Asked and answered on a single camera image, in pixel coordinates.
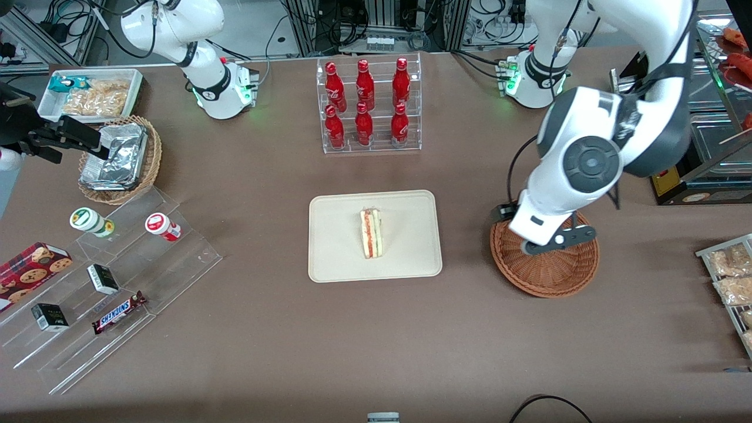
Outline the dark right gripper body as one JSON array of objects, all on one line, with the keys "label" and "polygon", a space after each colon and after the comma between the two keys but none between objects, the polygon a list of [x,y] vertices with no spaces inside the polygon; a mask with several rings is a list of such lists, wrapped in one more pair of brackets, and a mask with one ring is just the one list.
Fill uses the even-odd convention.
[{"label": "dark right gripper body", "polygon": [[23,153],[21,143],[29,134],[43,128],[45,121],[38,114],[34,101],[36,96],[23,89],[1,83],[1,145],[17,153]]}]

